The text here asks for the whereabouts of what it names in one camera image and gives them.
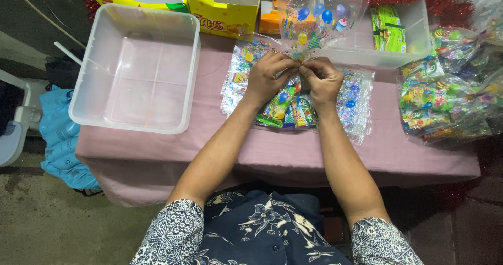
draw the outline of table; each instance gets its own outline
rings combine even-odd
[[[82,126],[77,157],[115,204],[164,203],[180,175],[226,119],[220,90],[235,40],[201,34],[201,55],[188,129],[163,135]],[[407,140],[398,112],[397,69],[378,69],[370,100],[372,133],[355,146],[380,186],[412,187],[480,176],[474,149],[439,150]],[[254,127],[221,189],[261,179],[284,186],[328,186],[319,135]]]

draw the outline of clear plastic container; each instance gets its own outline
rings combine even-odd
[[[406,53],[378,51],[374,38],[370,11],[361,23],[345,34],[345,40],[326,52],[332,62],[398,68],[422,59],[430,53],[431,41],[428,14],[424,0],[408,4],[396,4],[401,25],[406,27]]]
[[[162,134],[189,125],[201,44],[187,13],[101,6],[69,114],[89,126]]]

